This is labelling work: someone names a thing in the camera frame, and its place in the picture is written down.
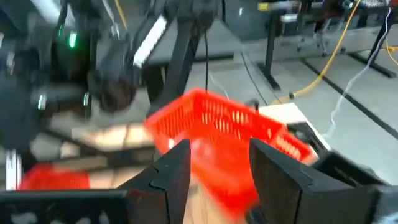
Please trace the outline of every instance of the black cable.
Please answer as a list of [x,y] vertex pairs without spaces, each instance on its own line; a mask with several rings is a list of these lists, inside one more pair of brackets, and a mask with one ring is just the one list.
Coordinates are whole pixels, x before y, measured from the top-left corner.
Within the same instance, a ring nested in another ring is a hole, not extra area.
[[243,59],[244,66],[246,67],[246,71],[247,71],[247,73],[248,73],[248,75],[249,75],[249,77],[250,77],[250,80],[253,82],[253,85],[254,85],[254,87],[256,88],[256,90],[257,90],[258,94],[260,95],[261,99],[263,100],[264,104],[265,104],[266,106],[268,106],[268,103],[267,103],[266,99],[264,99],[264,97],[261,95],[261,92],[260,92],[259,88],[257,87],[256,82],[254,82],[254,79],[253,79],[253,77],[252,77],[251,74],[250,74],[249,67],[248,67],[248,65],[247,65],[247,63],[246,63],[246,59],[244,59],[244,55],[243,55],[242,52],[241,52],[241,55],[242,55],[242,59]]
[[209,85],[209,45],[207,42],[207,33],[205,33],[205,47],[206,47],[206,85],[205,89],[207,91]]

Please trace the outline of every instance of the cable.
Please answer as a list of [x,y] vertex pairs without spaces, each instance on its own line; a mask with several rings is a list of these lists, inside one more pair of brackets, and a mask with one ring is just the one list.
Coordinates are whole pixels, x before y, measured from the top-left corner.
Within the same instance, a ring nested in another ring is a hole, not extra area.
[[388,38],[386,37],[386,49],[387,49],[388,56],[390,56],[391,60],[392,60],[396,65],[398,65],[397,60],[394,58],[394,56],[392,56],[392,53],[391,53],[391,52],[395,51],[396,48],[398,48],[398,47],[390,47],[390,46],[388,45]]
[[[389,8],[387,16],[386,16],[386,27],[387,27],[387,19],[390,16],[391,13],[391,8]],[[380,49],[380,45],[382,43],[382,40],[384,40],[384,37],[387,35],[388,33],[388,29],[386,29],[386,32],[383,34],[383,36],[380,38],[379,42],[376,45],[376,50],[373,52],[373,54],[369,57],[368,63],[366,64],[366,66],[360,71],[358,72],[347,84],[346,89],[344,90],[343,94],[340,95],[336,107],[335,109],[330,113],[330,121],[331,121],[331,125],[328,129],[328,132],[325,134],[326,137],[332,137],[333,133],[335,132],[336,129],[336,123],[335,123],[335,116],[337,114],[337,112],[340,109],[340,105],[343,102],[343,99],[345,98],[345,96],[347,95],[347,92],[349,91],[349,89],[353,86],[354,82],[356,81],[357,78],[359,78],[362,74],[364,74],[369,67],[371,66],[371,63],[373,61],[373,58],[377,55],[378,50]]]
[[225,97],[229,99],[228,92],[225,90],[225,88],[213,78],[213,75],[211,73],[209,73],[209,75],[214,85],[217,86],[220,90],[222,90],[224,92]]
[[258,94],[260,95],[261,99],[263,100],[264,104],[265,104],[266,106],[268,106],[268,103],[267,103],[266,99],[264,99],[264,97],[262,96],[262,94],[261,94],[259,88],[258,88],[257,85],[256,85],[256,82],[254,82],[254,79],[253,79],[253,77],[252,77],[251,74],[250,74],[249,67],[248,67],[248,65],[247,65],[247,63],[246,63],[246,59],[244,59],[243,52],[241,52],[241,55],[242,55],[242,59],[243,59],[243,64],[244,64],[244,66],[246,67],[246,72],[248,73],[250,80],[253,82],[253,85],[254,85],[254,87],[256,88],[256,90],[257,90]]
[[122,20],[123,26],[124,26],[124,28],[127,30],[126,17],[124,16],[122,7],[120,7],[119,0],[114,0],[114,3],[115,3],[115,5],[116,5],[116,8],[118,9],[119,16],[120,16],[120,19]]
[[207,33],[205,33],[204,38],[205,38],[205,47],[206,47],[206,84],[205,84],[205,89],[206,89],[206,91],[208,90],[208,84],[209,84],[208,81],[209,81],[209,76],[210,76],[211,81],[214,83],[214,85],[217,86],[220,90],[222,90],[225,94],[225,97],[227,99],[229,99],[228,92],[225,90],[225,88],[214,79],[214,77],[211,73],[209,73],[209,43],[207,40]]
[[209,87],[209,43],[207,42],[207,32],[205,32],[205,48],[206,48],[206,84],[205,90]]
[[271,103],[271,105],[278,104],[278,102],[284,102],[284,103],[286,103],[286,102],[288,102],[290,99],[296,98],[296,97],[298,97],[298,96],[302,96],[302,95],[304,95],[304,94],[310,92],[313,88],[315,88],[315,87],[321,82],[321,80],[322,80],[322,78],[325,76],[326,72],[328,72],[331,63],[334,61],[335,56],[336,56],[336,54],[337,54],[337,51],[340,49],[340,46],[341,46],[341,44],[342,44],[342,42],[343,42],[343,39],[344,39],[344,36],[345,36],[346,33],[347,33],[348,26],[349,26],[349,24],[350,24],[350,22],[351,22],[353,16],[355,15],[355,12],[356,12],[356,10],[357,10],[357,8],[358,8],[358,6],[359,6],[360,3],[361,3],[361,0],[358,0],[358,1],[356,2],[353,11],[352,11],[351,14],[349,15],[349,18],[348,18],[348,20],[347,20],[347,24],[346,24],[346,26],[345,26],[345,28],[344,28],[344,31],[343,31],[343,33],[342,33],[342,35],[341,35],[341,37],[340,37],[340,39],[339,39],[339,41],[338,41],[338,43],[337,43],[337,45],[336,45],[335,50],[333,51],[332,55],[330,56],[330,59],[329,59],[328,63],[325,65],[325,68],[323,68],[323,70],[322,70],[322,72],[319,74],[319,76],[318,76],[313,82],[311,82],[311,84],[309,84],[307,87],[302,88],[301,90],[296,91],[296,92],[294,92],[294,93],[289,93],[289,95],[287,95],[287,96],[281,96],[281,97],[278,98],[278,100],[274,100],[274,101]]

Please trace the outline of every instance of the red basket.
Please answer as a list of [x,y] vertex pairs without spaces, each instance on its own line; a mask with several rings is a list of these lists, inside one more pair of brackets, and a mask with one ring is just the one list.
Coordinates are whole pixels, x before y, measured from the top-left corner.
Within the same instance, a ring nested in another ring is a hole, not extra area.
[[55,170],[51,165],[37,165],[23,178],[18,190],[80,190],[89,189],[86,172]]
[[223,96],[193,90],[152,115],[146,128],[161,154],[183,139],[191,141],[192,173],[231,218],[258,201],[249,164],[249,140],[258,138],[305,161],[307,145],[288,134],[286,125]]

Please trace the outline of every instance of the red object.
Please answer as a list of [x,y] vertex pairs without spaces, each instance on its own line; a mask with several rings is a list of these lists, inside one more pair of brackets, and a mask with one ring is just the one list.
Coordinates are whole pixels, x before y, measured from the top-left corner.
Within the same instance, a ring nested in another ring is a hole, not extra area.
[[286,125],[205,90],[176,99],[145,126],[161,154],[183,139],[191,141],[192,173],[231,218],[241,217],[258,201],[249,164],[251,138],[300,161],[313,156],[307,145],[287,132]]
[[81,190],[89,189],[86,172],[55,170],[51,165],[37,165],[22,179],[18,190]]

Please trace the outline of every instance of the green led light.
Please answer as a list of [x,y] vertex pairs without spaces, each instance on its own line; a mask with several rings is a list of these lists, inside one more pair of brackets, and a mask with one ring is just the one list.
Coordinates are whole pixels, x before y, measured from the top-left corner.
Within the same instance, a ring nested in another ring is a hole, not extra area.
[[77,33],[72,32],[69,35],[69,47],[74,48],[76,46],[76,40],[77,40]]
[[61,34],[62,34],[62,28],[63,28],[63,26],[61,25],[60,28],[59,28],[59,30],[58,30],[58,36],[61,36]]

